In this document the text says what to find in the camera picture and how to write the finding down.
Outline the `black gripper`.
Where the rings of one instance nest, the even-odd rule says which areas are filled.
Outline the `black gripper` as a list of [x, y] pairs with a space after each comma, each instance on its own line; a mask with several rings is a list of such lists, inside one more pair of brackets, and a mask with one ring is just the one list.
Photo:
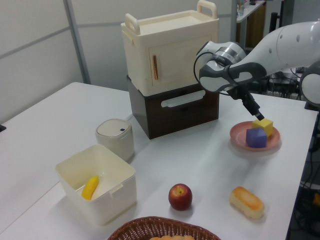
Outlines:
[[259, 111], [260, 106], [256, 103], [251, 93], [244, 86], [236, 86], [231, 89], [231, 97], [234, 100], [242, 100], [242, 104], [252, 116], [255, 116], [259, 121], [265, 117]]

